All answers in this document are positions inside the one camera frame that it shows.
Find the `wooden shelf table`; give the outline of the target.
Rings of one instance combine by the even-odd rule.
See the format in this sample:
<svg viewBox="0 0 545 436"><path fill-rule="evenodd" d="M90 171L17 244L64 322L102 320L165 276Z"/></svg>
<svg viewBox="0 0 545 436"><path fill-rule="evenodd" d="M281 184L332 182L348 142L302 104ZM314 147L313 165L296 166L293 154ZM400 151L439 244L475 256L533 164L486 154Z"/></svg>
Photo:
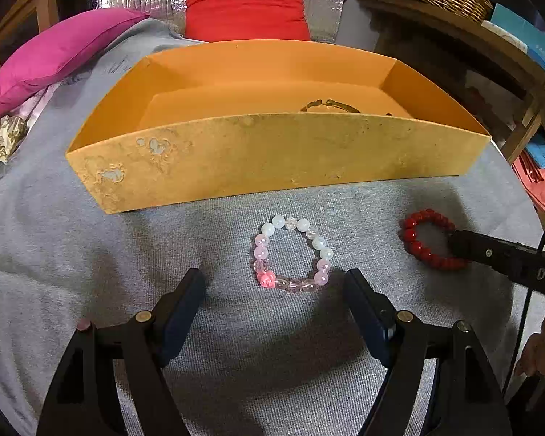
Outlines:
<svg viewBox="0 0 545 436"><path fill-rule="evenodd" d="M376 51L403 61L458 100L503 141L508 162L545 130L545 69L489 29L415 0L356 0L380 32ZM482 76L515 96L513 126L501 121L467 76Z"/></svg>

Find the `wooden cabinet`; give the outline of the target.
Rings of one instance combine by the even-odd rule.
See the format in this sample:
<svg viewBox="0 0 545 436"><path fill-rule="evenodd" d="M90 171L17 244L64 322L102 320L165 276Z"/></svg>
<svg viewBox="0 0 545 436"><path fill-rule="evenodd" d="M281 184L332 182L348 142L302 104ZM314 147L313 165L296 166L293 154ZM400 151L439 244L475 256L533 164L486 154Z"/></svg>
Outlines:
<svg viewBox="0 0 545 436"><path fill-rule="evenodd" d="M88 9L88 0L15 0L0 21L0 69L18 48Z"/></svg>

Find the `orange cardboard box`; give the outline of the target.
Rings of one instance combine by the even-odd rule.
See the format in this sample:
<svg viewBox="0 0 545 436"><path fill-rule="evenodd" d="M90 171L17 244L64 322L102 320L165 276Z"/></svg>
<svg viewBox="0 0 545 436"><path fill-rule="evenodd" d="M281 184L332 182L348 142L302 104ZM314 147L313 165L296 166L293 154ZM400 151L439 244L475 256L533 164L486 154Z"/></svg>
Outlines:
<svg viewBox="0 0 545 436"><path fill-rule="evenodd" d="M344 102L360 113L314 108ZM148 55L66 158L108 214L234 195L466 173L488 132L407 64L297 40Z"/></svg>

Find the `gold patterned pouch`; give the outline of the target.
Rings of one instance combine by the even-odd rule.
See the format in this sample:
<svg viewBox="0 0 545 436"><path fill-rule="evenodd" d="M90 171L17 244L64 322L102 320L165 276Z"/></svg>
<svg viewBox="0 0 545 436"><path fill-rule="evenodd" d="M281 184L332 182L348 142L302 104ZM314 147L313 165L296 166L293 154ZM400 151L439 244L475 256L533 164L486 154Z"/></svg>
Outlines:
<svg viewBox="0 0 545 436"><path fill-rule="evenodd" d="M4 115L0 118L0 162L3 164L8 162L27 131L27 123L20 116Z"/></svg>

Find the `magenta pillow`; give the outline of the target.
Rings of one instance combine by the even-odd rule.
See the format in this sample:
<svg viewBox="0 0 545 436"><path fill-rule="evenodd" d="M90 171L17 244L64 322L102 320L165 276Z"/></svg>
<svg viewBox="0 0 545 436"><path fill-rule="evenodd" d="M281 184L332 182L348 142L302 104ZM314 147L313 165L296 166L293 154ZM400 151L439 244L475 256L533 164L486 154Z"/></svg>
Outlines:
<svg viewBox="0 0 545 436"><path fill-rule="evenodd" d="M147 13L125 8L86 11L21 45L0 69L0 117L64 80Z"/></svg>

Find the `red cushion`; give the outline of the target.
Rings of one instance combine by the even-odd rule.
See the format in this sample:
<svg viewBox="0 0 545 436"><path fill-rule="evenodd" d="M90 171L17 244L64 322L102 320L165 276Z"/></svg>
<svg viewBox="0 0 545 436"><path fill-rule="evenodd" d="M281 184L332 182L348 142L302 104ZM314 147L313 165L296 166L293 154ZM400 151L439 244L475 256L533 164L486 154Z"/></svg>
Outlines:
<svg viewBox="0 0 545 436"><path fill-rule="evenodd" d="M226 40L311 40L303 0L186 0L185 37Z"/></svg>

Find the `grey bed blanket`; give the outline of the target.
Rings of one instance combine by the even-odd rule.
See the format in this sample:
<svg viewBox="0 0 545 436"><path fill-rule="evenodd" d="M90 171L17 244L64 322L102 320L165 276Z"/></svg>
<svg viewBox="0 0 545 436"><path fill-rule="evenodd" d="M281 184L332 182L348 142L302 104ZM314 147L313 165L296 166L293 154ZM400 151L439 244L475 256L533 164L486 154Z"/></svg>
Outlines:
<svg viewBox="0 0 545 436"><path fill-rule="evenodd" d="M480 265L425 267L397 235L431 208L462 229L537 246L541 223L497 147L460 177L250 195L106 215L65 152L84 118L145 55L185 45L156 20L136 24L62 82L7 163L0 164L0 409L22 435L82 318L99 327L151 308L192 268L209 287L165 378L195 435L354 435L385 371L343 303L343 273L429 324L473 325L503 378L517 329L541 327L545 299ZM256 286L251 241L272 215L308 218L335 250L315 293Z"/></svg>

